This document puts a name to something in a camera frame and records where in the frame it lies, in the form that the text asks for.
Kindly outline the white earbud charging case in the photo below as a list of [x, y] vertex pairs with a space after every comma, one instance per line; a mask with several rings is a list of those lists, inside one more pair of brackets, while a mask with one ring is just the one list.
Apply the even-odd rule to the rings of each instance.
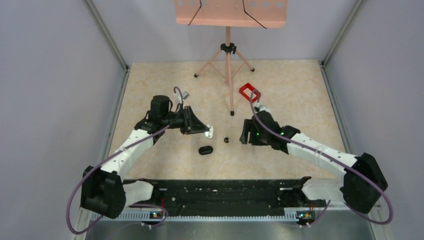
[[208, 131], [204, 132], [204, 136], [208, 139], [211, 139], [214, 136], [214, 127], [208, 124], [207, 128], [208, 128]]

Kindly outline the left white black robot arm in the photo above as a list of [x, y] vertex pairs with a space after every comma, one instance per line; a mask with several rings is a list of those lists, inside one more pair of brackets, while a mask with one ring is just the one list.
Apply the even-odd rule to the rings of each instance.
[[182, 101], [172, 112], [168, 96], [155, 95], [150, 110], [131, 131], [126, 141], [99, 167], [89, 166], [84, 174], [80, 206], [110, 219], [117, 218], [125, 207], [144, 202], [154, 207], [160, 202], [160, 193], [153, 183], [137, 180], [124, 184], [124, 178], [137, 160], [165, 133], [167, 129], [179, 129], [183, 135], [204, 134], [211, 138], [212, 125], [201, 122], [191, 106]]

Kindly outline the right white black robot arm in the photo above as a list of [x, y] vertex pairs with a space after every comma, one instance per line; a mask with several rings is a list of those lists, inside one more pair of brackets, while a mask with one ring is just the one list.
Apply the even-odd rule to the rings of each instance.
[[333, 149], [293, 126], [280, 126], [267, 111], [244, 120], [239, 140], [244, 145], [270, 146], [333, 174], [333, 178], [302, 178], [293, 192], [299, 206], [307, 206], [312, 200], [335, 201], [368, 214], [380, 199], [391, 205], [385, 193], [388, 183], [384, 174], [376, 159], [366, 152], [355, 155]]

